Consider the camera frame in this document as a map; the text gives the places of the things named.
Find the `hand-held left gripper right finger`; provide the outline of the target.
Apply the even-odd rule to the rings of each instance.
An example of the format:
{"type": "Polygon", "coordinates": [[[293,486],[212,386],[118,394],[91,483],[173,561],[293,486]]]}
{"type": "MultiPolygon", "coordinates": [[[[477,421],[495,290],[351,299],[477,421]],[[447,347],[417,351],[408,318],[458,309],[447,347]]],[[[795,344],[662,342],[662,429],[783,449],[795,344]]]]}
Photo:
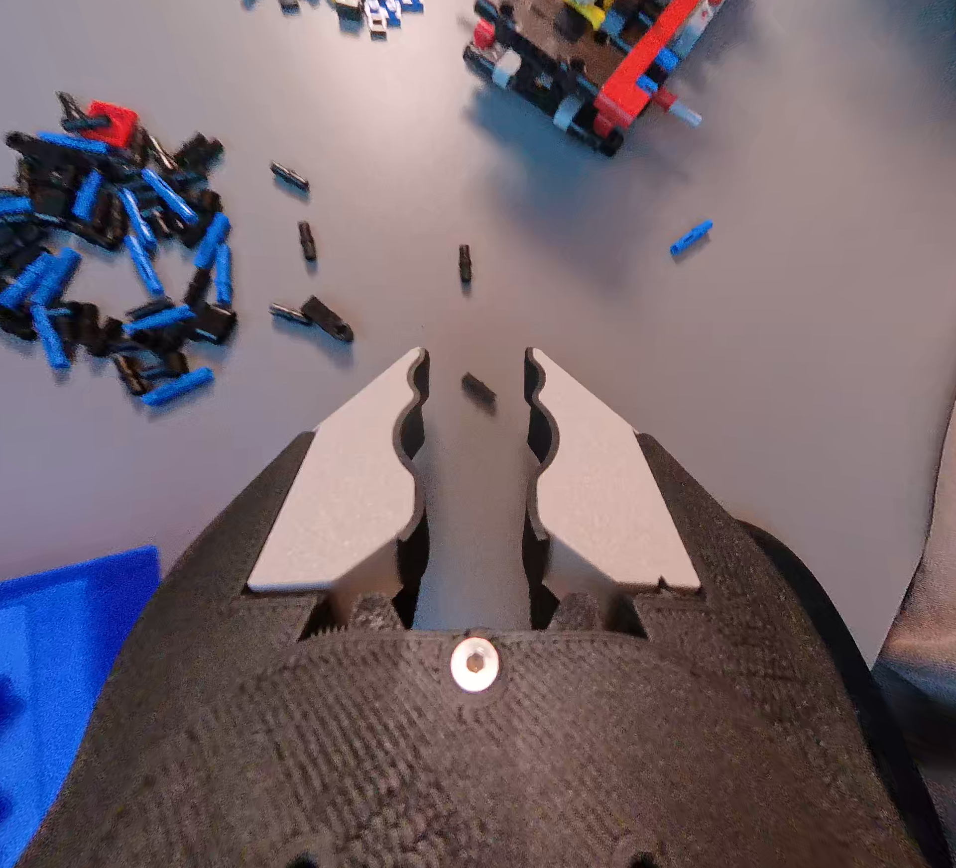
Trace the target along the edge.
{"type": "Polygon", "coordinates": [[[636,430],[541,349],[524,359],[537,461],[523,531],[532,625],[583,595],[598,625],[633,623],[625,599],[699,596],[703,584],[636,430]]]}

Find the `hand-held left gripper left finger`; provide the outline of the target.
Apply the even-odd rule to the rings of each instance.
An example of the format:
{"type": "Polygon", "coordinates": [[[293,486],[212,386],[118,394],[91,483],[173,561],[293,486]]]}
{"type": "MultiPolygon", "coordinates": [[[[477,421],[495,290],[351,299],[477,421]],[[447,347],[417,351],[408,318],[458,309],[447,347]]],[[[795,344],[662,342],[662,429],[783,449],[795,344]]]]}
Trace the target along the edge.
{"type": "Polygon", "coordinates": [[[253,565],[258,594],[325,593],[339,623],[384,596],[411,625],[428,561],[424,444],[429,355],[414,347],[318,424],[253,565]]]}

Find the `black lego connector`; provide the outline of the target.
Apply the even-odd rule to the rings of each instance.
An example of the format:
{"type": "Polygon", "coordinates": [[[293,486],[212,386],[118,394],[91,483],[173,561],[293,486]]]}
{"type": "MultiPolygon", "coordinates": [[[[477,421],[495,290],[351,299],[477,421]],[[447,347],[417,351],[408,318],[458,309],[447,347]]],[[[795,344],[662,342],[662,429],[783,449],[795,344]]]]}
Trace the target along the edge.
{"type": "Polygon", "coordinates": [[[317,326],[334,340],[344,344],[351,344],[354,341],[355,335],[351,325],[317,296],[310,296],[300,306],[299,311],[310,325],[317,326]]]}

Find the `blue lego pin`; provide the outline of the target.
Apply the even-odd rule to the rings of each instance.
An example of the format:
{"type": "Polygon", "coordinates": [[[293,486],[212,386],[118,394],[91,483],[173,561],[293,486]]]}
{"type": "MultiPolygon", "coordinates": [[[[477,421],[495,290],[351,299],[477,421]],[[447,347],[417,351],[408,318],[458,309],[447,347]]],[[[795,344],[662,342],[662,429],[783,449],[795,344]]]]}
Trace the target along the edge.
{"type": "Polygon", "coordinates": [[[712,227],[713,222],[710,219],[704,220],[693,226],[670,245],[670,255],[674,258],[677,258],[682,254],[687,253],[711,232],[712,227]]]}

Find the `blue storage bin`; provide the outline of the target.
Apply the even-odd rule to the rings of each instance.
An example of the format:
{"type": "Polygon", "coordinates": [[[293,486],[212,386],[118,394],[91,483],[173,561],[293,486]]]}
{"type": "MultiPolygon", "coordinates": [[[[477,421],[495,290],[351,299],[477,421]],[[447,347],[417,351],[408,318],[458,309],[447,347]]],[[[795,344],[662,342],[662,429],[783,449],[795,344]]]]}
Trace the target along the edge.
{"type": "Polygon", "coordinates": [[[1,865],[54,803],[124,641],[161,579],[145,545],[1,583],[1,865]]]}

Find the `pile of black blue pins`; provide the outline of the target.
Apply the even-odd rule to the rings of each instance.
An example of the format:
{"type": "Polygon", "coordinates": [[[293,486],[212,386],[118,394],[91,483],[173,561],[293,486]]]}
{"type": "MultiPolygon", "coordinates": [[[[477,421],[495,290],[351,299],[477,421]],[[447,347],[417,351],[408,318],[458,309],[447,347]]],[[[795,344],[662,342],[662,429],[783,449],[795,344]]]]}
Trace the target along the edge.
{"type": "Polygon", "coordinates": [[[143,407],[173,408],[213,386],[190,361],[238,324],[232,223],[210,185],[223,143],[198,131],[171,149],[135,110],[58,91],[58,125],[10,130],[1,198],[2,339],[69,379],[78,356],[112,369],[143,407]],[[70,294],[86,257],[125,266],[142,300],[124,312],[70,294]]]}

